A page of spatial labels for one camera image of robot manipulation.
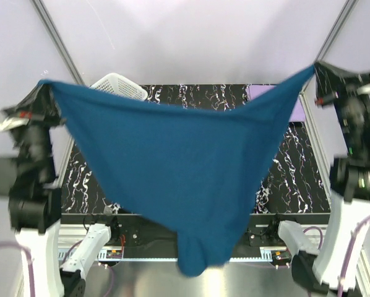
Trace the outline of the blue t shirt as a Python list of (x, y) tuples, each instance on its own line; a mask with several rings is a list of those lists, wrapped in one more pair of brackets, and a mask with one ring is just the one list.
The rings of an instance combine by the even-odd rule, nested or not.
[(229, 111), (119, 97), (53, 80), (66, 127), (105, 196), (177, 234), (188, 277), (221, 266), (245, 232), (309, 66)]

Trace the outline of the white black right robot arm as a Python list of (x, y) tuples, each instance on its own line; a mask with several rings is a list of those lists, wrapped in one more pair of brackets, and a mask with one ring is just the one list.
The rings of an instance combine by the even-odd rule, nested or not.
[(285, 220), (268, 229), (275, 245), (286, 244), (293, 280), (306, 291), (360, 296), (356, 268), (370, 226), (370, 72), (351, 72), (318, 61), (316, 100), (333, 106), (346, 143), (330, 168), (331, 213), (321, 247), (299, 223)]

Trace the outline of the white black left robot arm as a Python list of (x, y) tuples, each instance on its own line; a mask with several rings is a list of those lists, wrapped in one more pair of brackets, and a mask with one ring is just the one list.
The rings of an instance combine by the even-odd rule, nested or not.
[(50, 129), (63, 124), (51, 87), (37, 85), (18, 105), (0, 111), (0, 132), (19, 153), (0, 157), (0, 196), (9, 199), (13, 244), (22, 252), (25, 296), (83, 296), (87, 274), (121, 230), (111, 215), (93, 218), (87, 234), (58, 259), (61, 189), (55, 186)]

